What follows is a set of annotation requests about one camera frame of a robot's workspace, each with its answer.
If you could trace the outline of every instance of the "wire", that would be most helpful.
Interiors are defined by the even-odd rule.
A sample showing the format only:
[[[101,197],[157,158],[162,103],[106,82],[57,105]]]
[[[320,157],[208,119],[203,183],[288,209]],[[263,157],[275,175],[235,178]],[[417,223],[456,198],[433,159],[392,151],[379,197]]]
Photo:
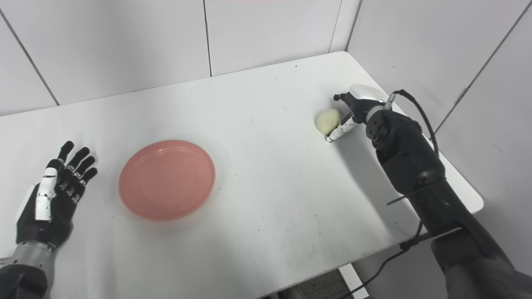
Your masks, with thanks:
[[[438,142],[436,141],[436,135],[434,134],[432,126],[430,125],[430,121],[429,121],[427,115],[425,114],[425,111],[423,110],[423,108],[421,108],[421,105],[418,103],[418,101],[416,101],[416,99],[411,94],[409,94],[404,89],[396,90],[396,91],[393,92],[393,94],[398,94],[398,95],[404,96],[410,102],[412,102],[415,105],[415,107],[418,109],[419,113],[421,114],[421,117],[423,118],[423,121],[425,122],[425,125],[427,126],[427,129],[429,130],[430,141],[432,141],[432,143],[434,145],[434,152],[436,153],[436,156],[439,157],[439,149],[438,149]]]
[[[355,293],[356,291],[358,291],[359,289],[365,287],[366,285],[368,285],[370,282],[372,282],[375,278],[377,278],[377,276],[379,276],[379,274],[381,273],[381,271],[384,269],[384,266],[386,266],[386,264],[393,260],[394,258],[398,257],[398,256],[401,256],[403,255],[404,253],[406,253],[410,248],[412,248],[415,240],[417,238],[419,238],[419,235],[421,234],[421,229],[423,228],[423,223],[421,223],[421,221],[419,221],[419,225],[418,225],[418,230],[415,232],[415,235],[412,239],[410,239],[410,241],[408,241],[407,243],[407,246],[397,252],[396,254],[390,256],[389,258],[385,259],[384,262],[380,265],[379,267],[379,270],[377,270],[377,272],[372,276],[370,277],[368,280],[366,280],[363,284],[361,284],[360,286],[358,286],[357,288],[355,288],[354,290],[350,291],[349,293],[345,294],[344,296],[340,297],[339,299],[344,299],[344,298],[347,298],[349,296],[351,296],[353,293]]]

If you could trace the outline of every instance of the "robot finger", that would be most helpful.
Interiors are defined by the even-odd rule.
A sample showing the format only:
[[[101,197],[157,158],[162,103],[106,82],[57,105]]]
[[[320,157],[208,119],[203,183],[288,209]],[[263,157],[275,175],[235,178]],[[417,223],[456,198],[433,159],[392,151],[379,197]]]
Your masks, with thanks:
[[[66,188],[66,194],[68,196],[72,196],[72,194],[74,194],[76,192],[76,190],[78,189],[78,187],[80,185],[83,185],[83,186],[87,185],[87,182],[91,178],[93,178],[97,173],[98,173],[98,171],[94,167],[89,169],[87,172],[85,172],[85,174],[83,176],[81,176],[78,172],[76,172],[75,175],[72,176],[72,179],[70,180],[70,183],[68,184],[68,186]]]
[[[89,153],[90,153],[90,150],[89,150],[88,147],[84,147],[84,148],[80,149],[74,155],[72,160],[70,160],[70,163],[68,163],[67,168],[69,168],[70,170],[74,171],[74,169],[76,169],[76,167],[78,167],[79,162],[81,162],[81,160],[83,160],[86,156],[88,156]]]
[[[81,160],[83,160],[88,154],[90,153],[90,150],[88,147],[84,147],[80,149],[70,160],[68,166],[66,167],[65,171],[62,172],[60,181],[59,181],[59,190],[65,190],[67,188],[67,185],[72,180],[72,177],[74,176],[74,170],[76,167],[78,167]]]
[[[70,140],[65,142],[65,144],[61,147],[61,150],[59,151],[59,156],[57,156],[57,159],[60,160],[62,163],[65,163],[68,154],[72,151],[73,148],[74,142]]]
[[[87,183],[94,178],[94,176],[98,174],[98,170],[96,168],[89,169],[83,177],[81,177],[81,180],[79,181],[78,186],[76,187],[76,190],[72,194],[72,200],[75,203],[78,203],[83,194],[85,193],[85,189],[87,188]]]
[[[79,165],[78,168],[76,168],[74,174],[78,179],[81,179],[81,176],[85,173],[85,171],[96,162],[96,159],[93,156],[89,156],[85,160],[82,161],[82,163]]]

